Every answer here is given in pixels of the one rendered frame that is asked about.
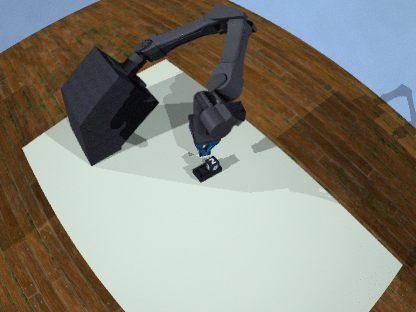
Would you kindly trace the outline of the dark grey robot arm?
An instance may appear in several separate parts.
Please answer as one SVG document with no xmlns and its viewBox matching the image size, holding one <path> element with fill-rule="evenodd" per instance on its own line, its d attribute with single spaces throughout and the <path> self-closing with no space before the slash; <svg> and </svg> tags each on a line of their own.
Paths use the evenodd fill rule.
<svg viewBox="0 0 416 312">
<path fill-rule="evenodd" d="M 209 91 L 200 91 L 193 98 L 194 115 L 201 119 L 207 135 L 221 139 L 231 132 L 232 127 L 245 121 L 246 111 L 241 101 L 233 100 L 242 93 L 243 64 L 249 36 L 257 32 L 257 27 L 247 19 L 243 10 L 217 5 L 193 22 L 146 38 L 133 47 L 136 52 L 124 63 L 115 62 L 108 55 L 106 59 L 114 68 L 145 88 L 146 84 L 143 80 L 140 82 L 141 78 L 136 73 L 146 60 L 159 60 L 174 48 L 206 35 L 227 34 L 216 68 L 213 68 L 210 80 L 204 84 Z"/>
</svg>

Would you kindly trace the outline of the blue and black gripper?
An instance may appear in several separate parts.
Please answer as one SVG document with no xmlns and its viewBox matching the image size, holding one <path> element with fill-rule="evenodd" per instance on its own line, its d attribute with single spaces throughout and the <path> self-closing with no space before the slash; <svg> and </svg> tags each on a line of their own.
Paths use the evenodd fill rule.
<svg viewBox="0 0 416 312">
<path fill-rule="evenodd" d="M 221 139 L 213 139 L 210 135 L 207 135 L 207 129 L 201 119 L 196 117 L 194 114 L 189 114 L 188 119 L 189 130 L 191 131 L 195 147 L 202 153 L 202 155 L 207 155 L 213 147 L 220 143 Z M 206 151 L 204 151 L 201 146 L 208 144 L 210 144 L 209 147 Z"/>
</svg>

